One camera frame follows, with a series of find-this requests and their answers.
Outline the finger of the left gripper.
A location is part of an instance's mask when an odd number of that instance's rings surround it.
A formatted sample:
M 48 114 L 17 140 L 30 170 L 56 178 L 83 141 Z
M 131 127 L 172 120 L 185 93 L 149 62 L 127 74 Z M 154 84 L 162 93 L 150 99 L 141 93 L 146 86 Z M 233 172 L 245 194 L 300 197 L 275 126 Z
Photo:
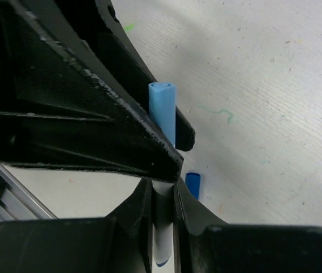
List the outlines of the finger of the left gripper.
M 0 162 L 176 181 L 151 79 L 110 1 L 0 1 Z
M 148 85 L 156 81 L 116 18 L 111 1 L 95 1 L 103 29 L 98 33 L 97 56 L 118 83 L 149 111 Z

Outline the light blue capped marker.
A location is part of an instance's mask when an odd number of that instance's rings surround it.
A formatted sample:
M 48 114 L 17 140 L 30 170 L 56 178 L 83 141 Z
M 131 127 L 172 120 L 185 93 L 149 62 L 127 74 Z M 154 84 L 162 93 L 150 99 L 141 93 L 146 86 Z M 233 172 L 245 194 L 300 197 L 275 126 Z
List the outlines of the light blue capped marker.
M 173 184 L 153 181 L 153 259 L 167 264 L 173 249 Z

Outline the dark blue capped marker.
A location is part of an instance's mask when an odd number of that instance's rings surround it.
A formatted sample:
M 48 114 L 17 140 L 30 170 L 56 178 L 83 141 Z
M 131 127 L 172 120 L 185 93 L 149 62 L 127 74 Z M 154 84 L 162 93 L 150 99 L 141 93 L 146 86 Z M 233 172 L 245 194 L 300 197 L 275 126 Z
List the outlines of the dark blue capped marker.
M 196 172 L 188 172 L 185 176 L 185 184 L 192 194 L 197 200 L 199 199 L 200 194 L 200 183 L 201 183 L 201 175 Z

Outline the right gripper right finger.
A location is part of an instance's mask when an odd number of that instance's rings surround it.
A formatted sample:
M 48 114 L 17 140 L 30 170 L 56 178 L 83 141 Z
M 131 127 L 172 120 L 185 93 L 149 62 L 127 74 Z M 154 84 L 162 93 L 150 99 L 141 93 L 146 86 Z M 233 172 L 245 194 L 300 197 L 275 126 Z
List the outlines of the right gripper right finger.
M 175 272 L 322 272 L 322 227 L 228 224 L 179 180 L 174 193 Z

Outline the light blue marker cap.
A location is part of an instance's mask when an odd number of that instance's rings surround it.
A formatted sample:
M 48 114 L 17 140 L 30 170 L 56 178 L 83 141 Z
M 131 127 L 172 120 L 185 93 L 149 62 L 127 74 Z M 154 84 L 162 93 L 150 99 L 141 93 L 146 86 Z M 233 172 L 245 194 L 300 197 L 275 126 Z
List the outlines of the light blue marker cap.
M 148 85 L 149 115 L 175 147 L 175 102 L 177 88 L 169 82 Z

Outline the aluminium rail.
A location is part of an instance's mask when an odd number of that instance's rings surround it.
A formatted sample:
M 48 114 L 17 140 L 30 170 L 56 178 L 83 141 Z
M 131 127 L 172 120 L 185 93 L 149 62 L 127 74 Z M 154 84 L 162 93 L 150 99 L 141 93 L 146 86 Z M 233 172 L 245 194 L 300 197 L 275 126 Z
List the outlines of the aluminium rail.
M 57 217 L 0 164 L 5 189 L 0 197 L 0 221 L 51 220 Z

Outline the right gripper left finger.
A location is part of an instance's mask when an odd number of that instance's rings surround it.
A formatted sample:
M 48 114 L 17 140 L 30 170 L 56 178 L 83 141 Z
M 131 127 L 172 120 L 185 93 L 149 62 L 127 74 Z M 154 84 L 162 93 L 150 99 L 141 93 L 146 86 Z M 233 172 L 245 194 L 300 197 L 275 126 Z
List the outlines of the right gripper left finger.
M 152 183 L 102 218 L 0 222 L 0 272 L 151 272 Z

